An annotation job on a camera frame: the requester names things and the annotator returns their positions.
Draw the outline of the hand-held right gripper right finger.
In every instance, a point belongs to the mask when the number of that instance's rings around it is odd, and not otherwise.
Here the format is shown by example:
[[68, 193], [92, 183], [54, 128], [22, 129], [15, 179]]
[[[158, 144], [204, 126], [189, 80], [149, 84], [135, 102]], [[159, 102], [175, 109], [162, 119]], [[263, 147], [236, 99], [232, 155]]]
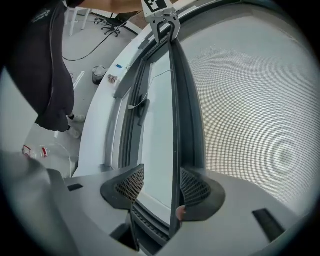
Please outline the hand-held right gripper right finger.
[[274, 255], [299, 220], [249, 181], [191, 167], [180, 178], [185, 214], [162, 256]]

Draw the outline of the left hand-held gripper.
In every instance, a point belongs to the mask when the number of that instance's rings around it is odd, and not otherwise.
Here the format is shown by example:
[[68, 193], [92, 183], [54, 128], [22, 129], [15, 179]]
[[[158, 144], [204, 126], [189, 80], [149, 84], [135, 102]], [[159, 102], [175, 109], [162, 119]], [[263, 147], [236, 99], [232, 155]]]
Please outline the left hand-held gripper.
[[177, 10], [170, 0], [142, 0], [145, 20], [150, 23], [155, 41], [160, 42], [160, 25], [167, 21], [170, 24], [170, 40], [174, 41], [180, 32], [181, 24]]

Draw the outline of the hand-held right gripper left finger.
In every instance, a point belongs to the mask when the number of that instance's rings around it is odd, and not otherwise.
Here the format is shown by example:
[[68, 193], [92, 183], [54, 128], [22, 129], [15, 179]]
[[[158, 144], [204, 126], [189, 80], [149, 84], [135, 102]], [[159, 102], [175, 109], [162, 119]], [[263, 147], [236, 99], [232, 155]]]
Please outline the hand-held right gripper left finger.
[[48, 170], [55, 203], [80, 256], [136, 256], [133, 204], [144, 185], [144, 166], [63, 179]]

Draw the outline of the person's right hand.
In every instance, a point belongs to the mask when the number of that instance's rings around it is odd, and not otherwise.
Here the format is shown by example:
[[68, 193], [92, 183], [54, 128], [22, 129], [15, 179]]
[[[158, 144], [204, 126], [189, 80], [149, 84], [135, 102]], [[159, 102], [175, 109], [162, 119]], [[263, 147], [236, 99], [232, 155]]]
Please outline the person's right hand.
[[176, 218], [179, 221], [182, 221], [185, 213], [186, 213], [186, 206], [185, 205], [179, 206], [175, 211]]

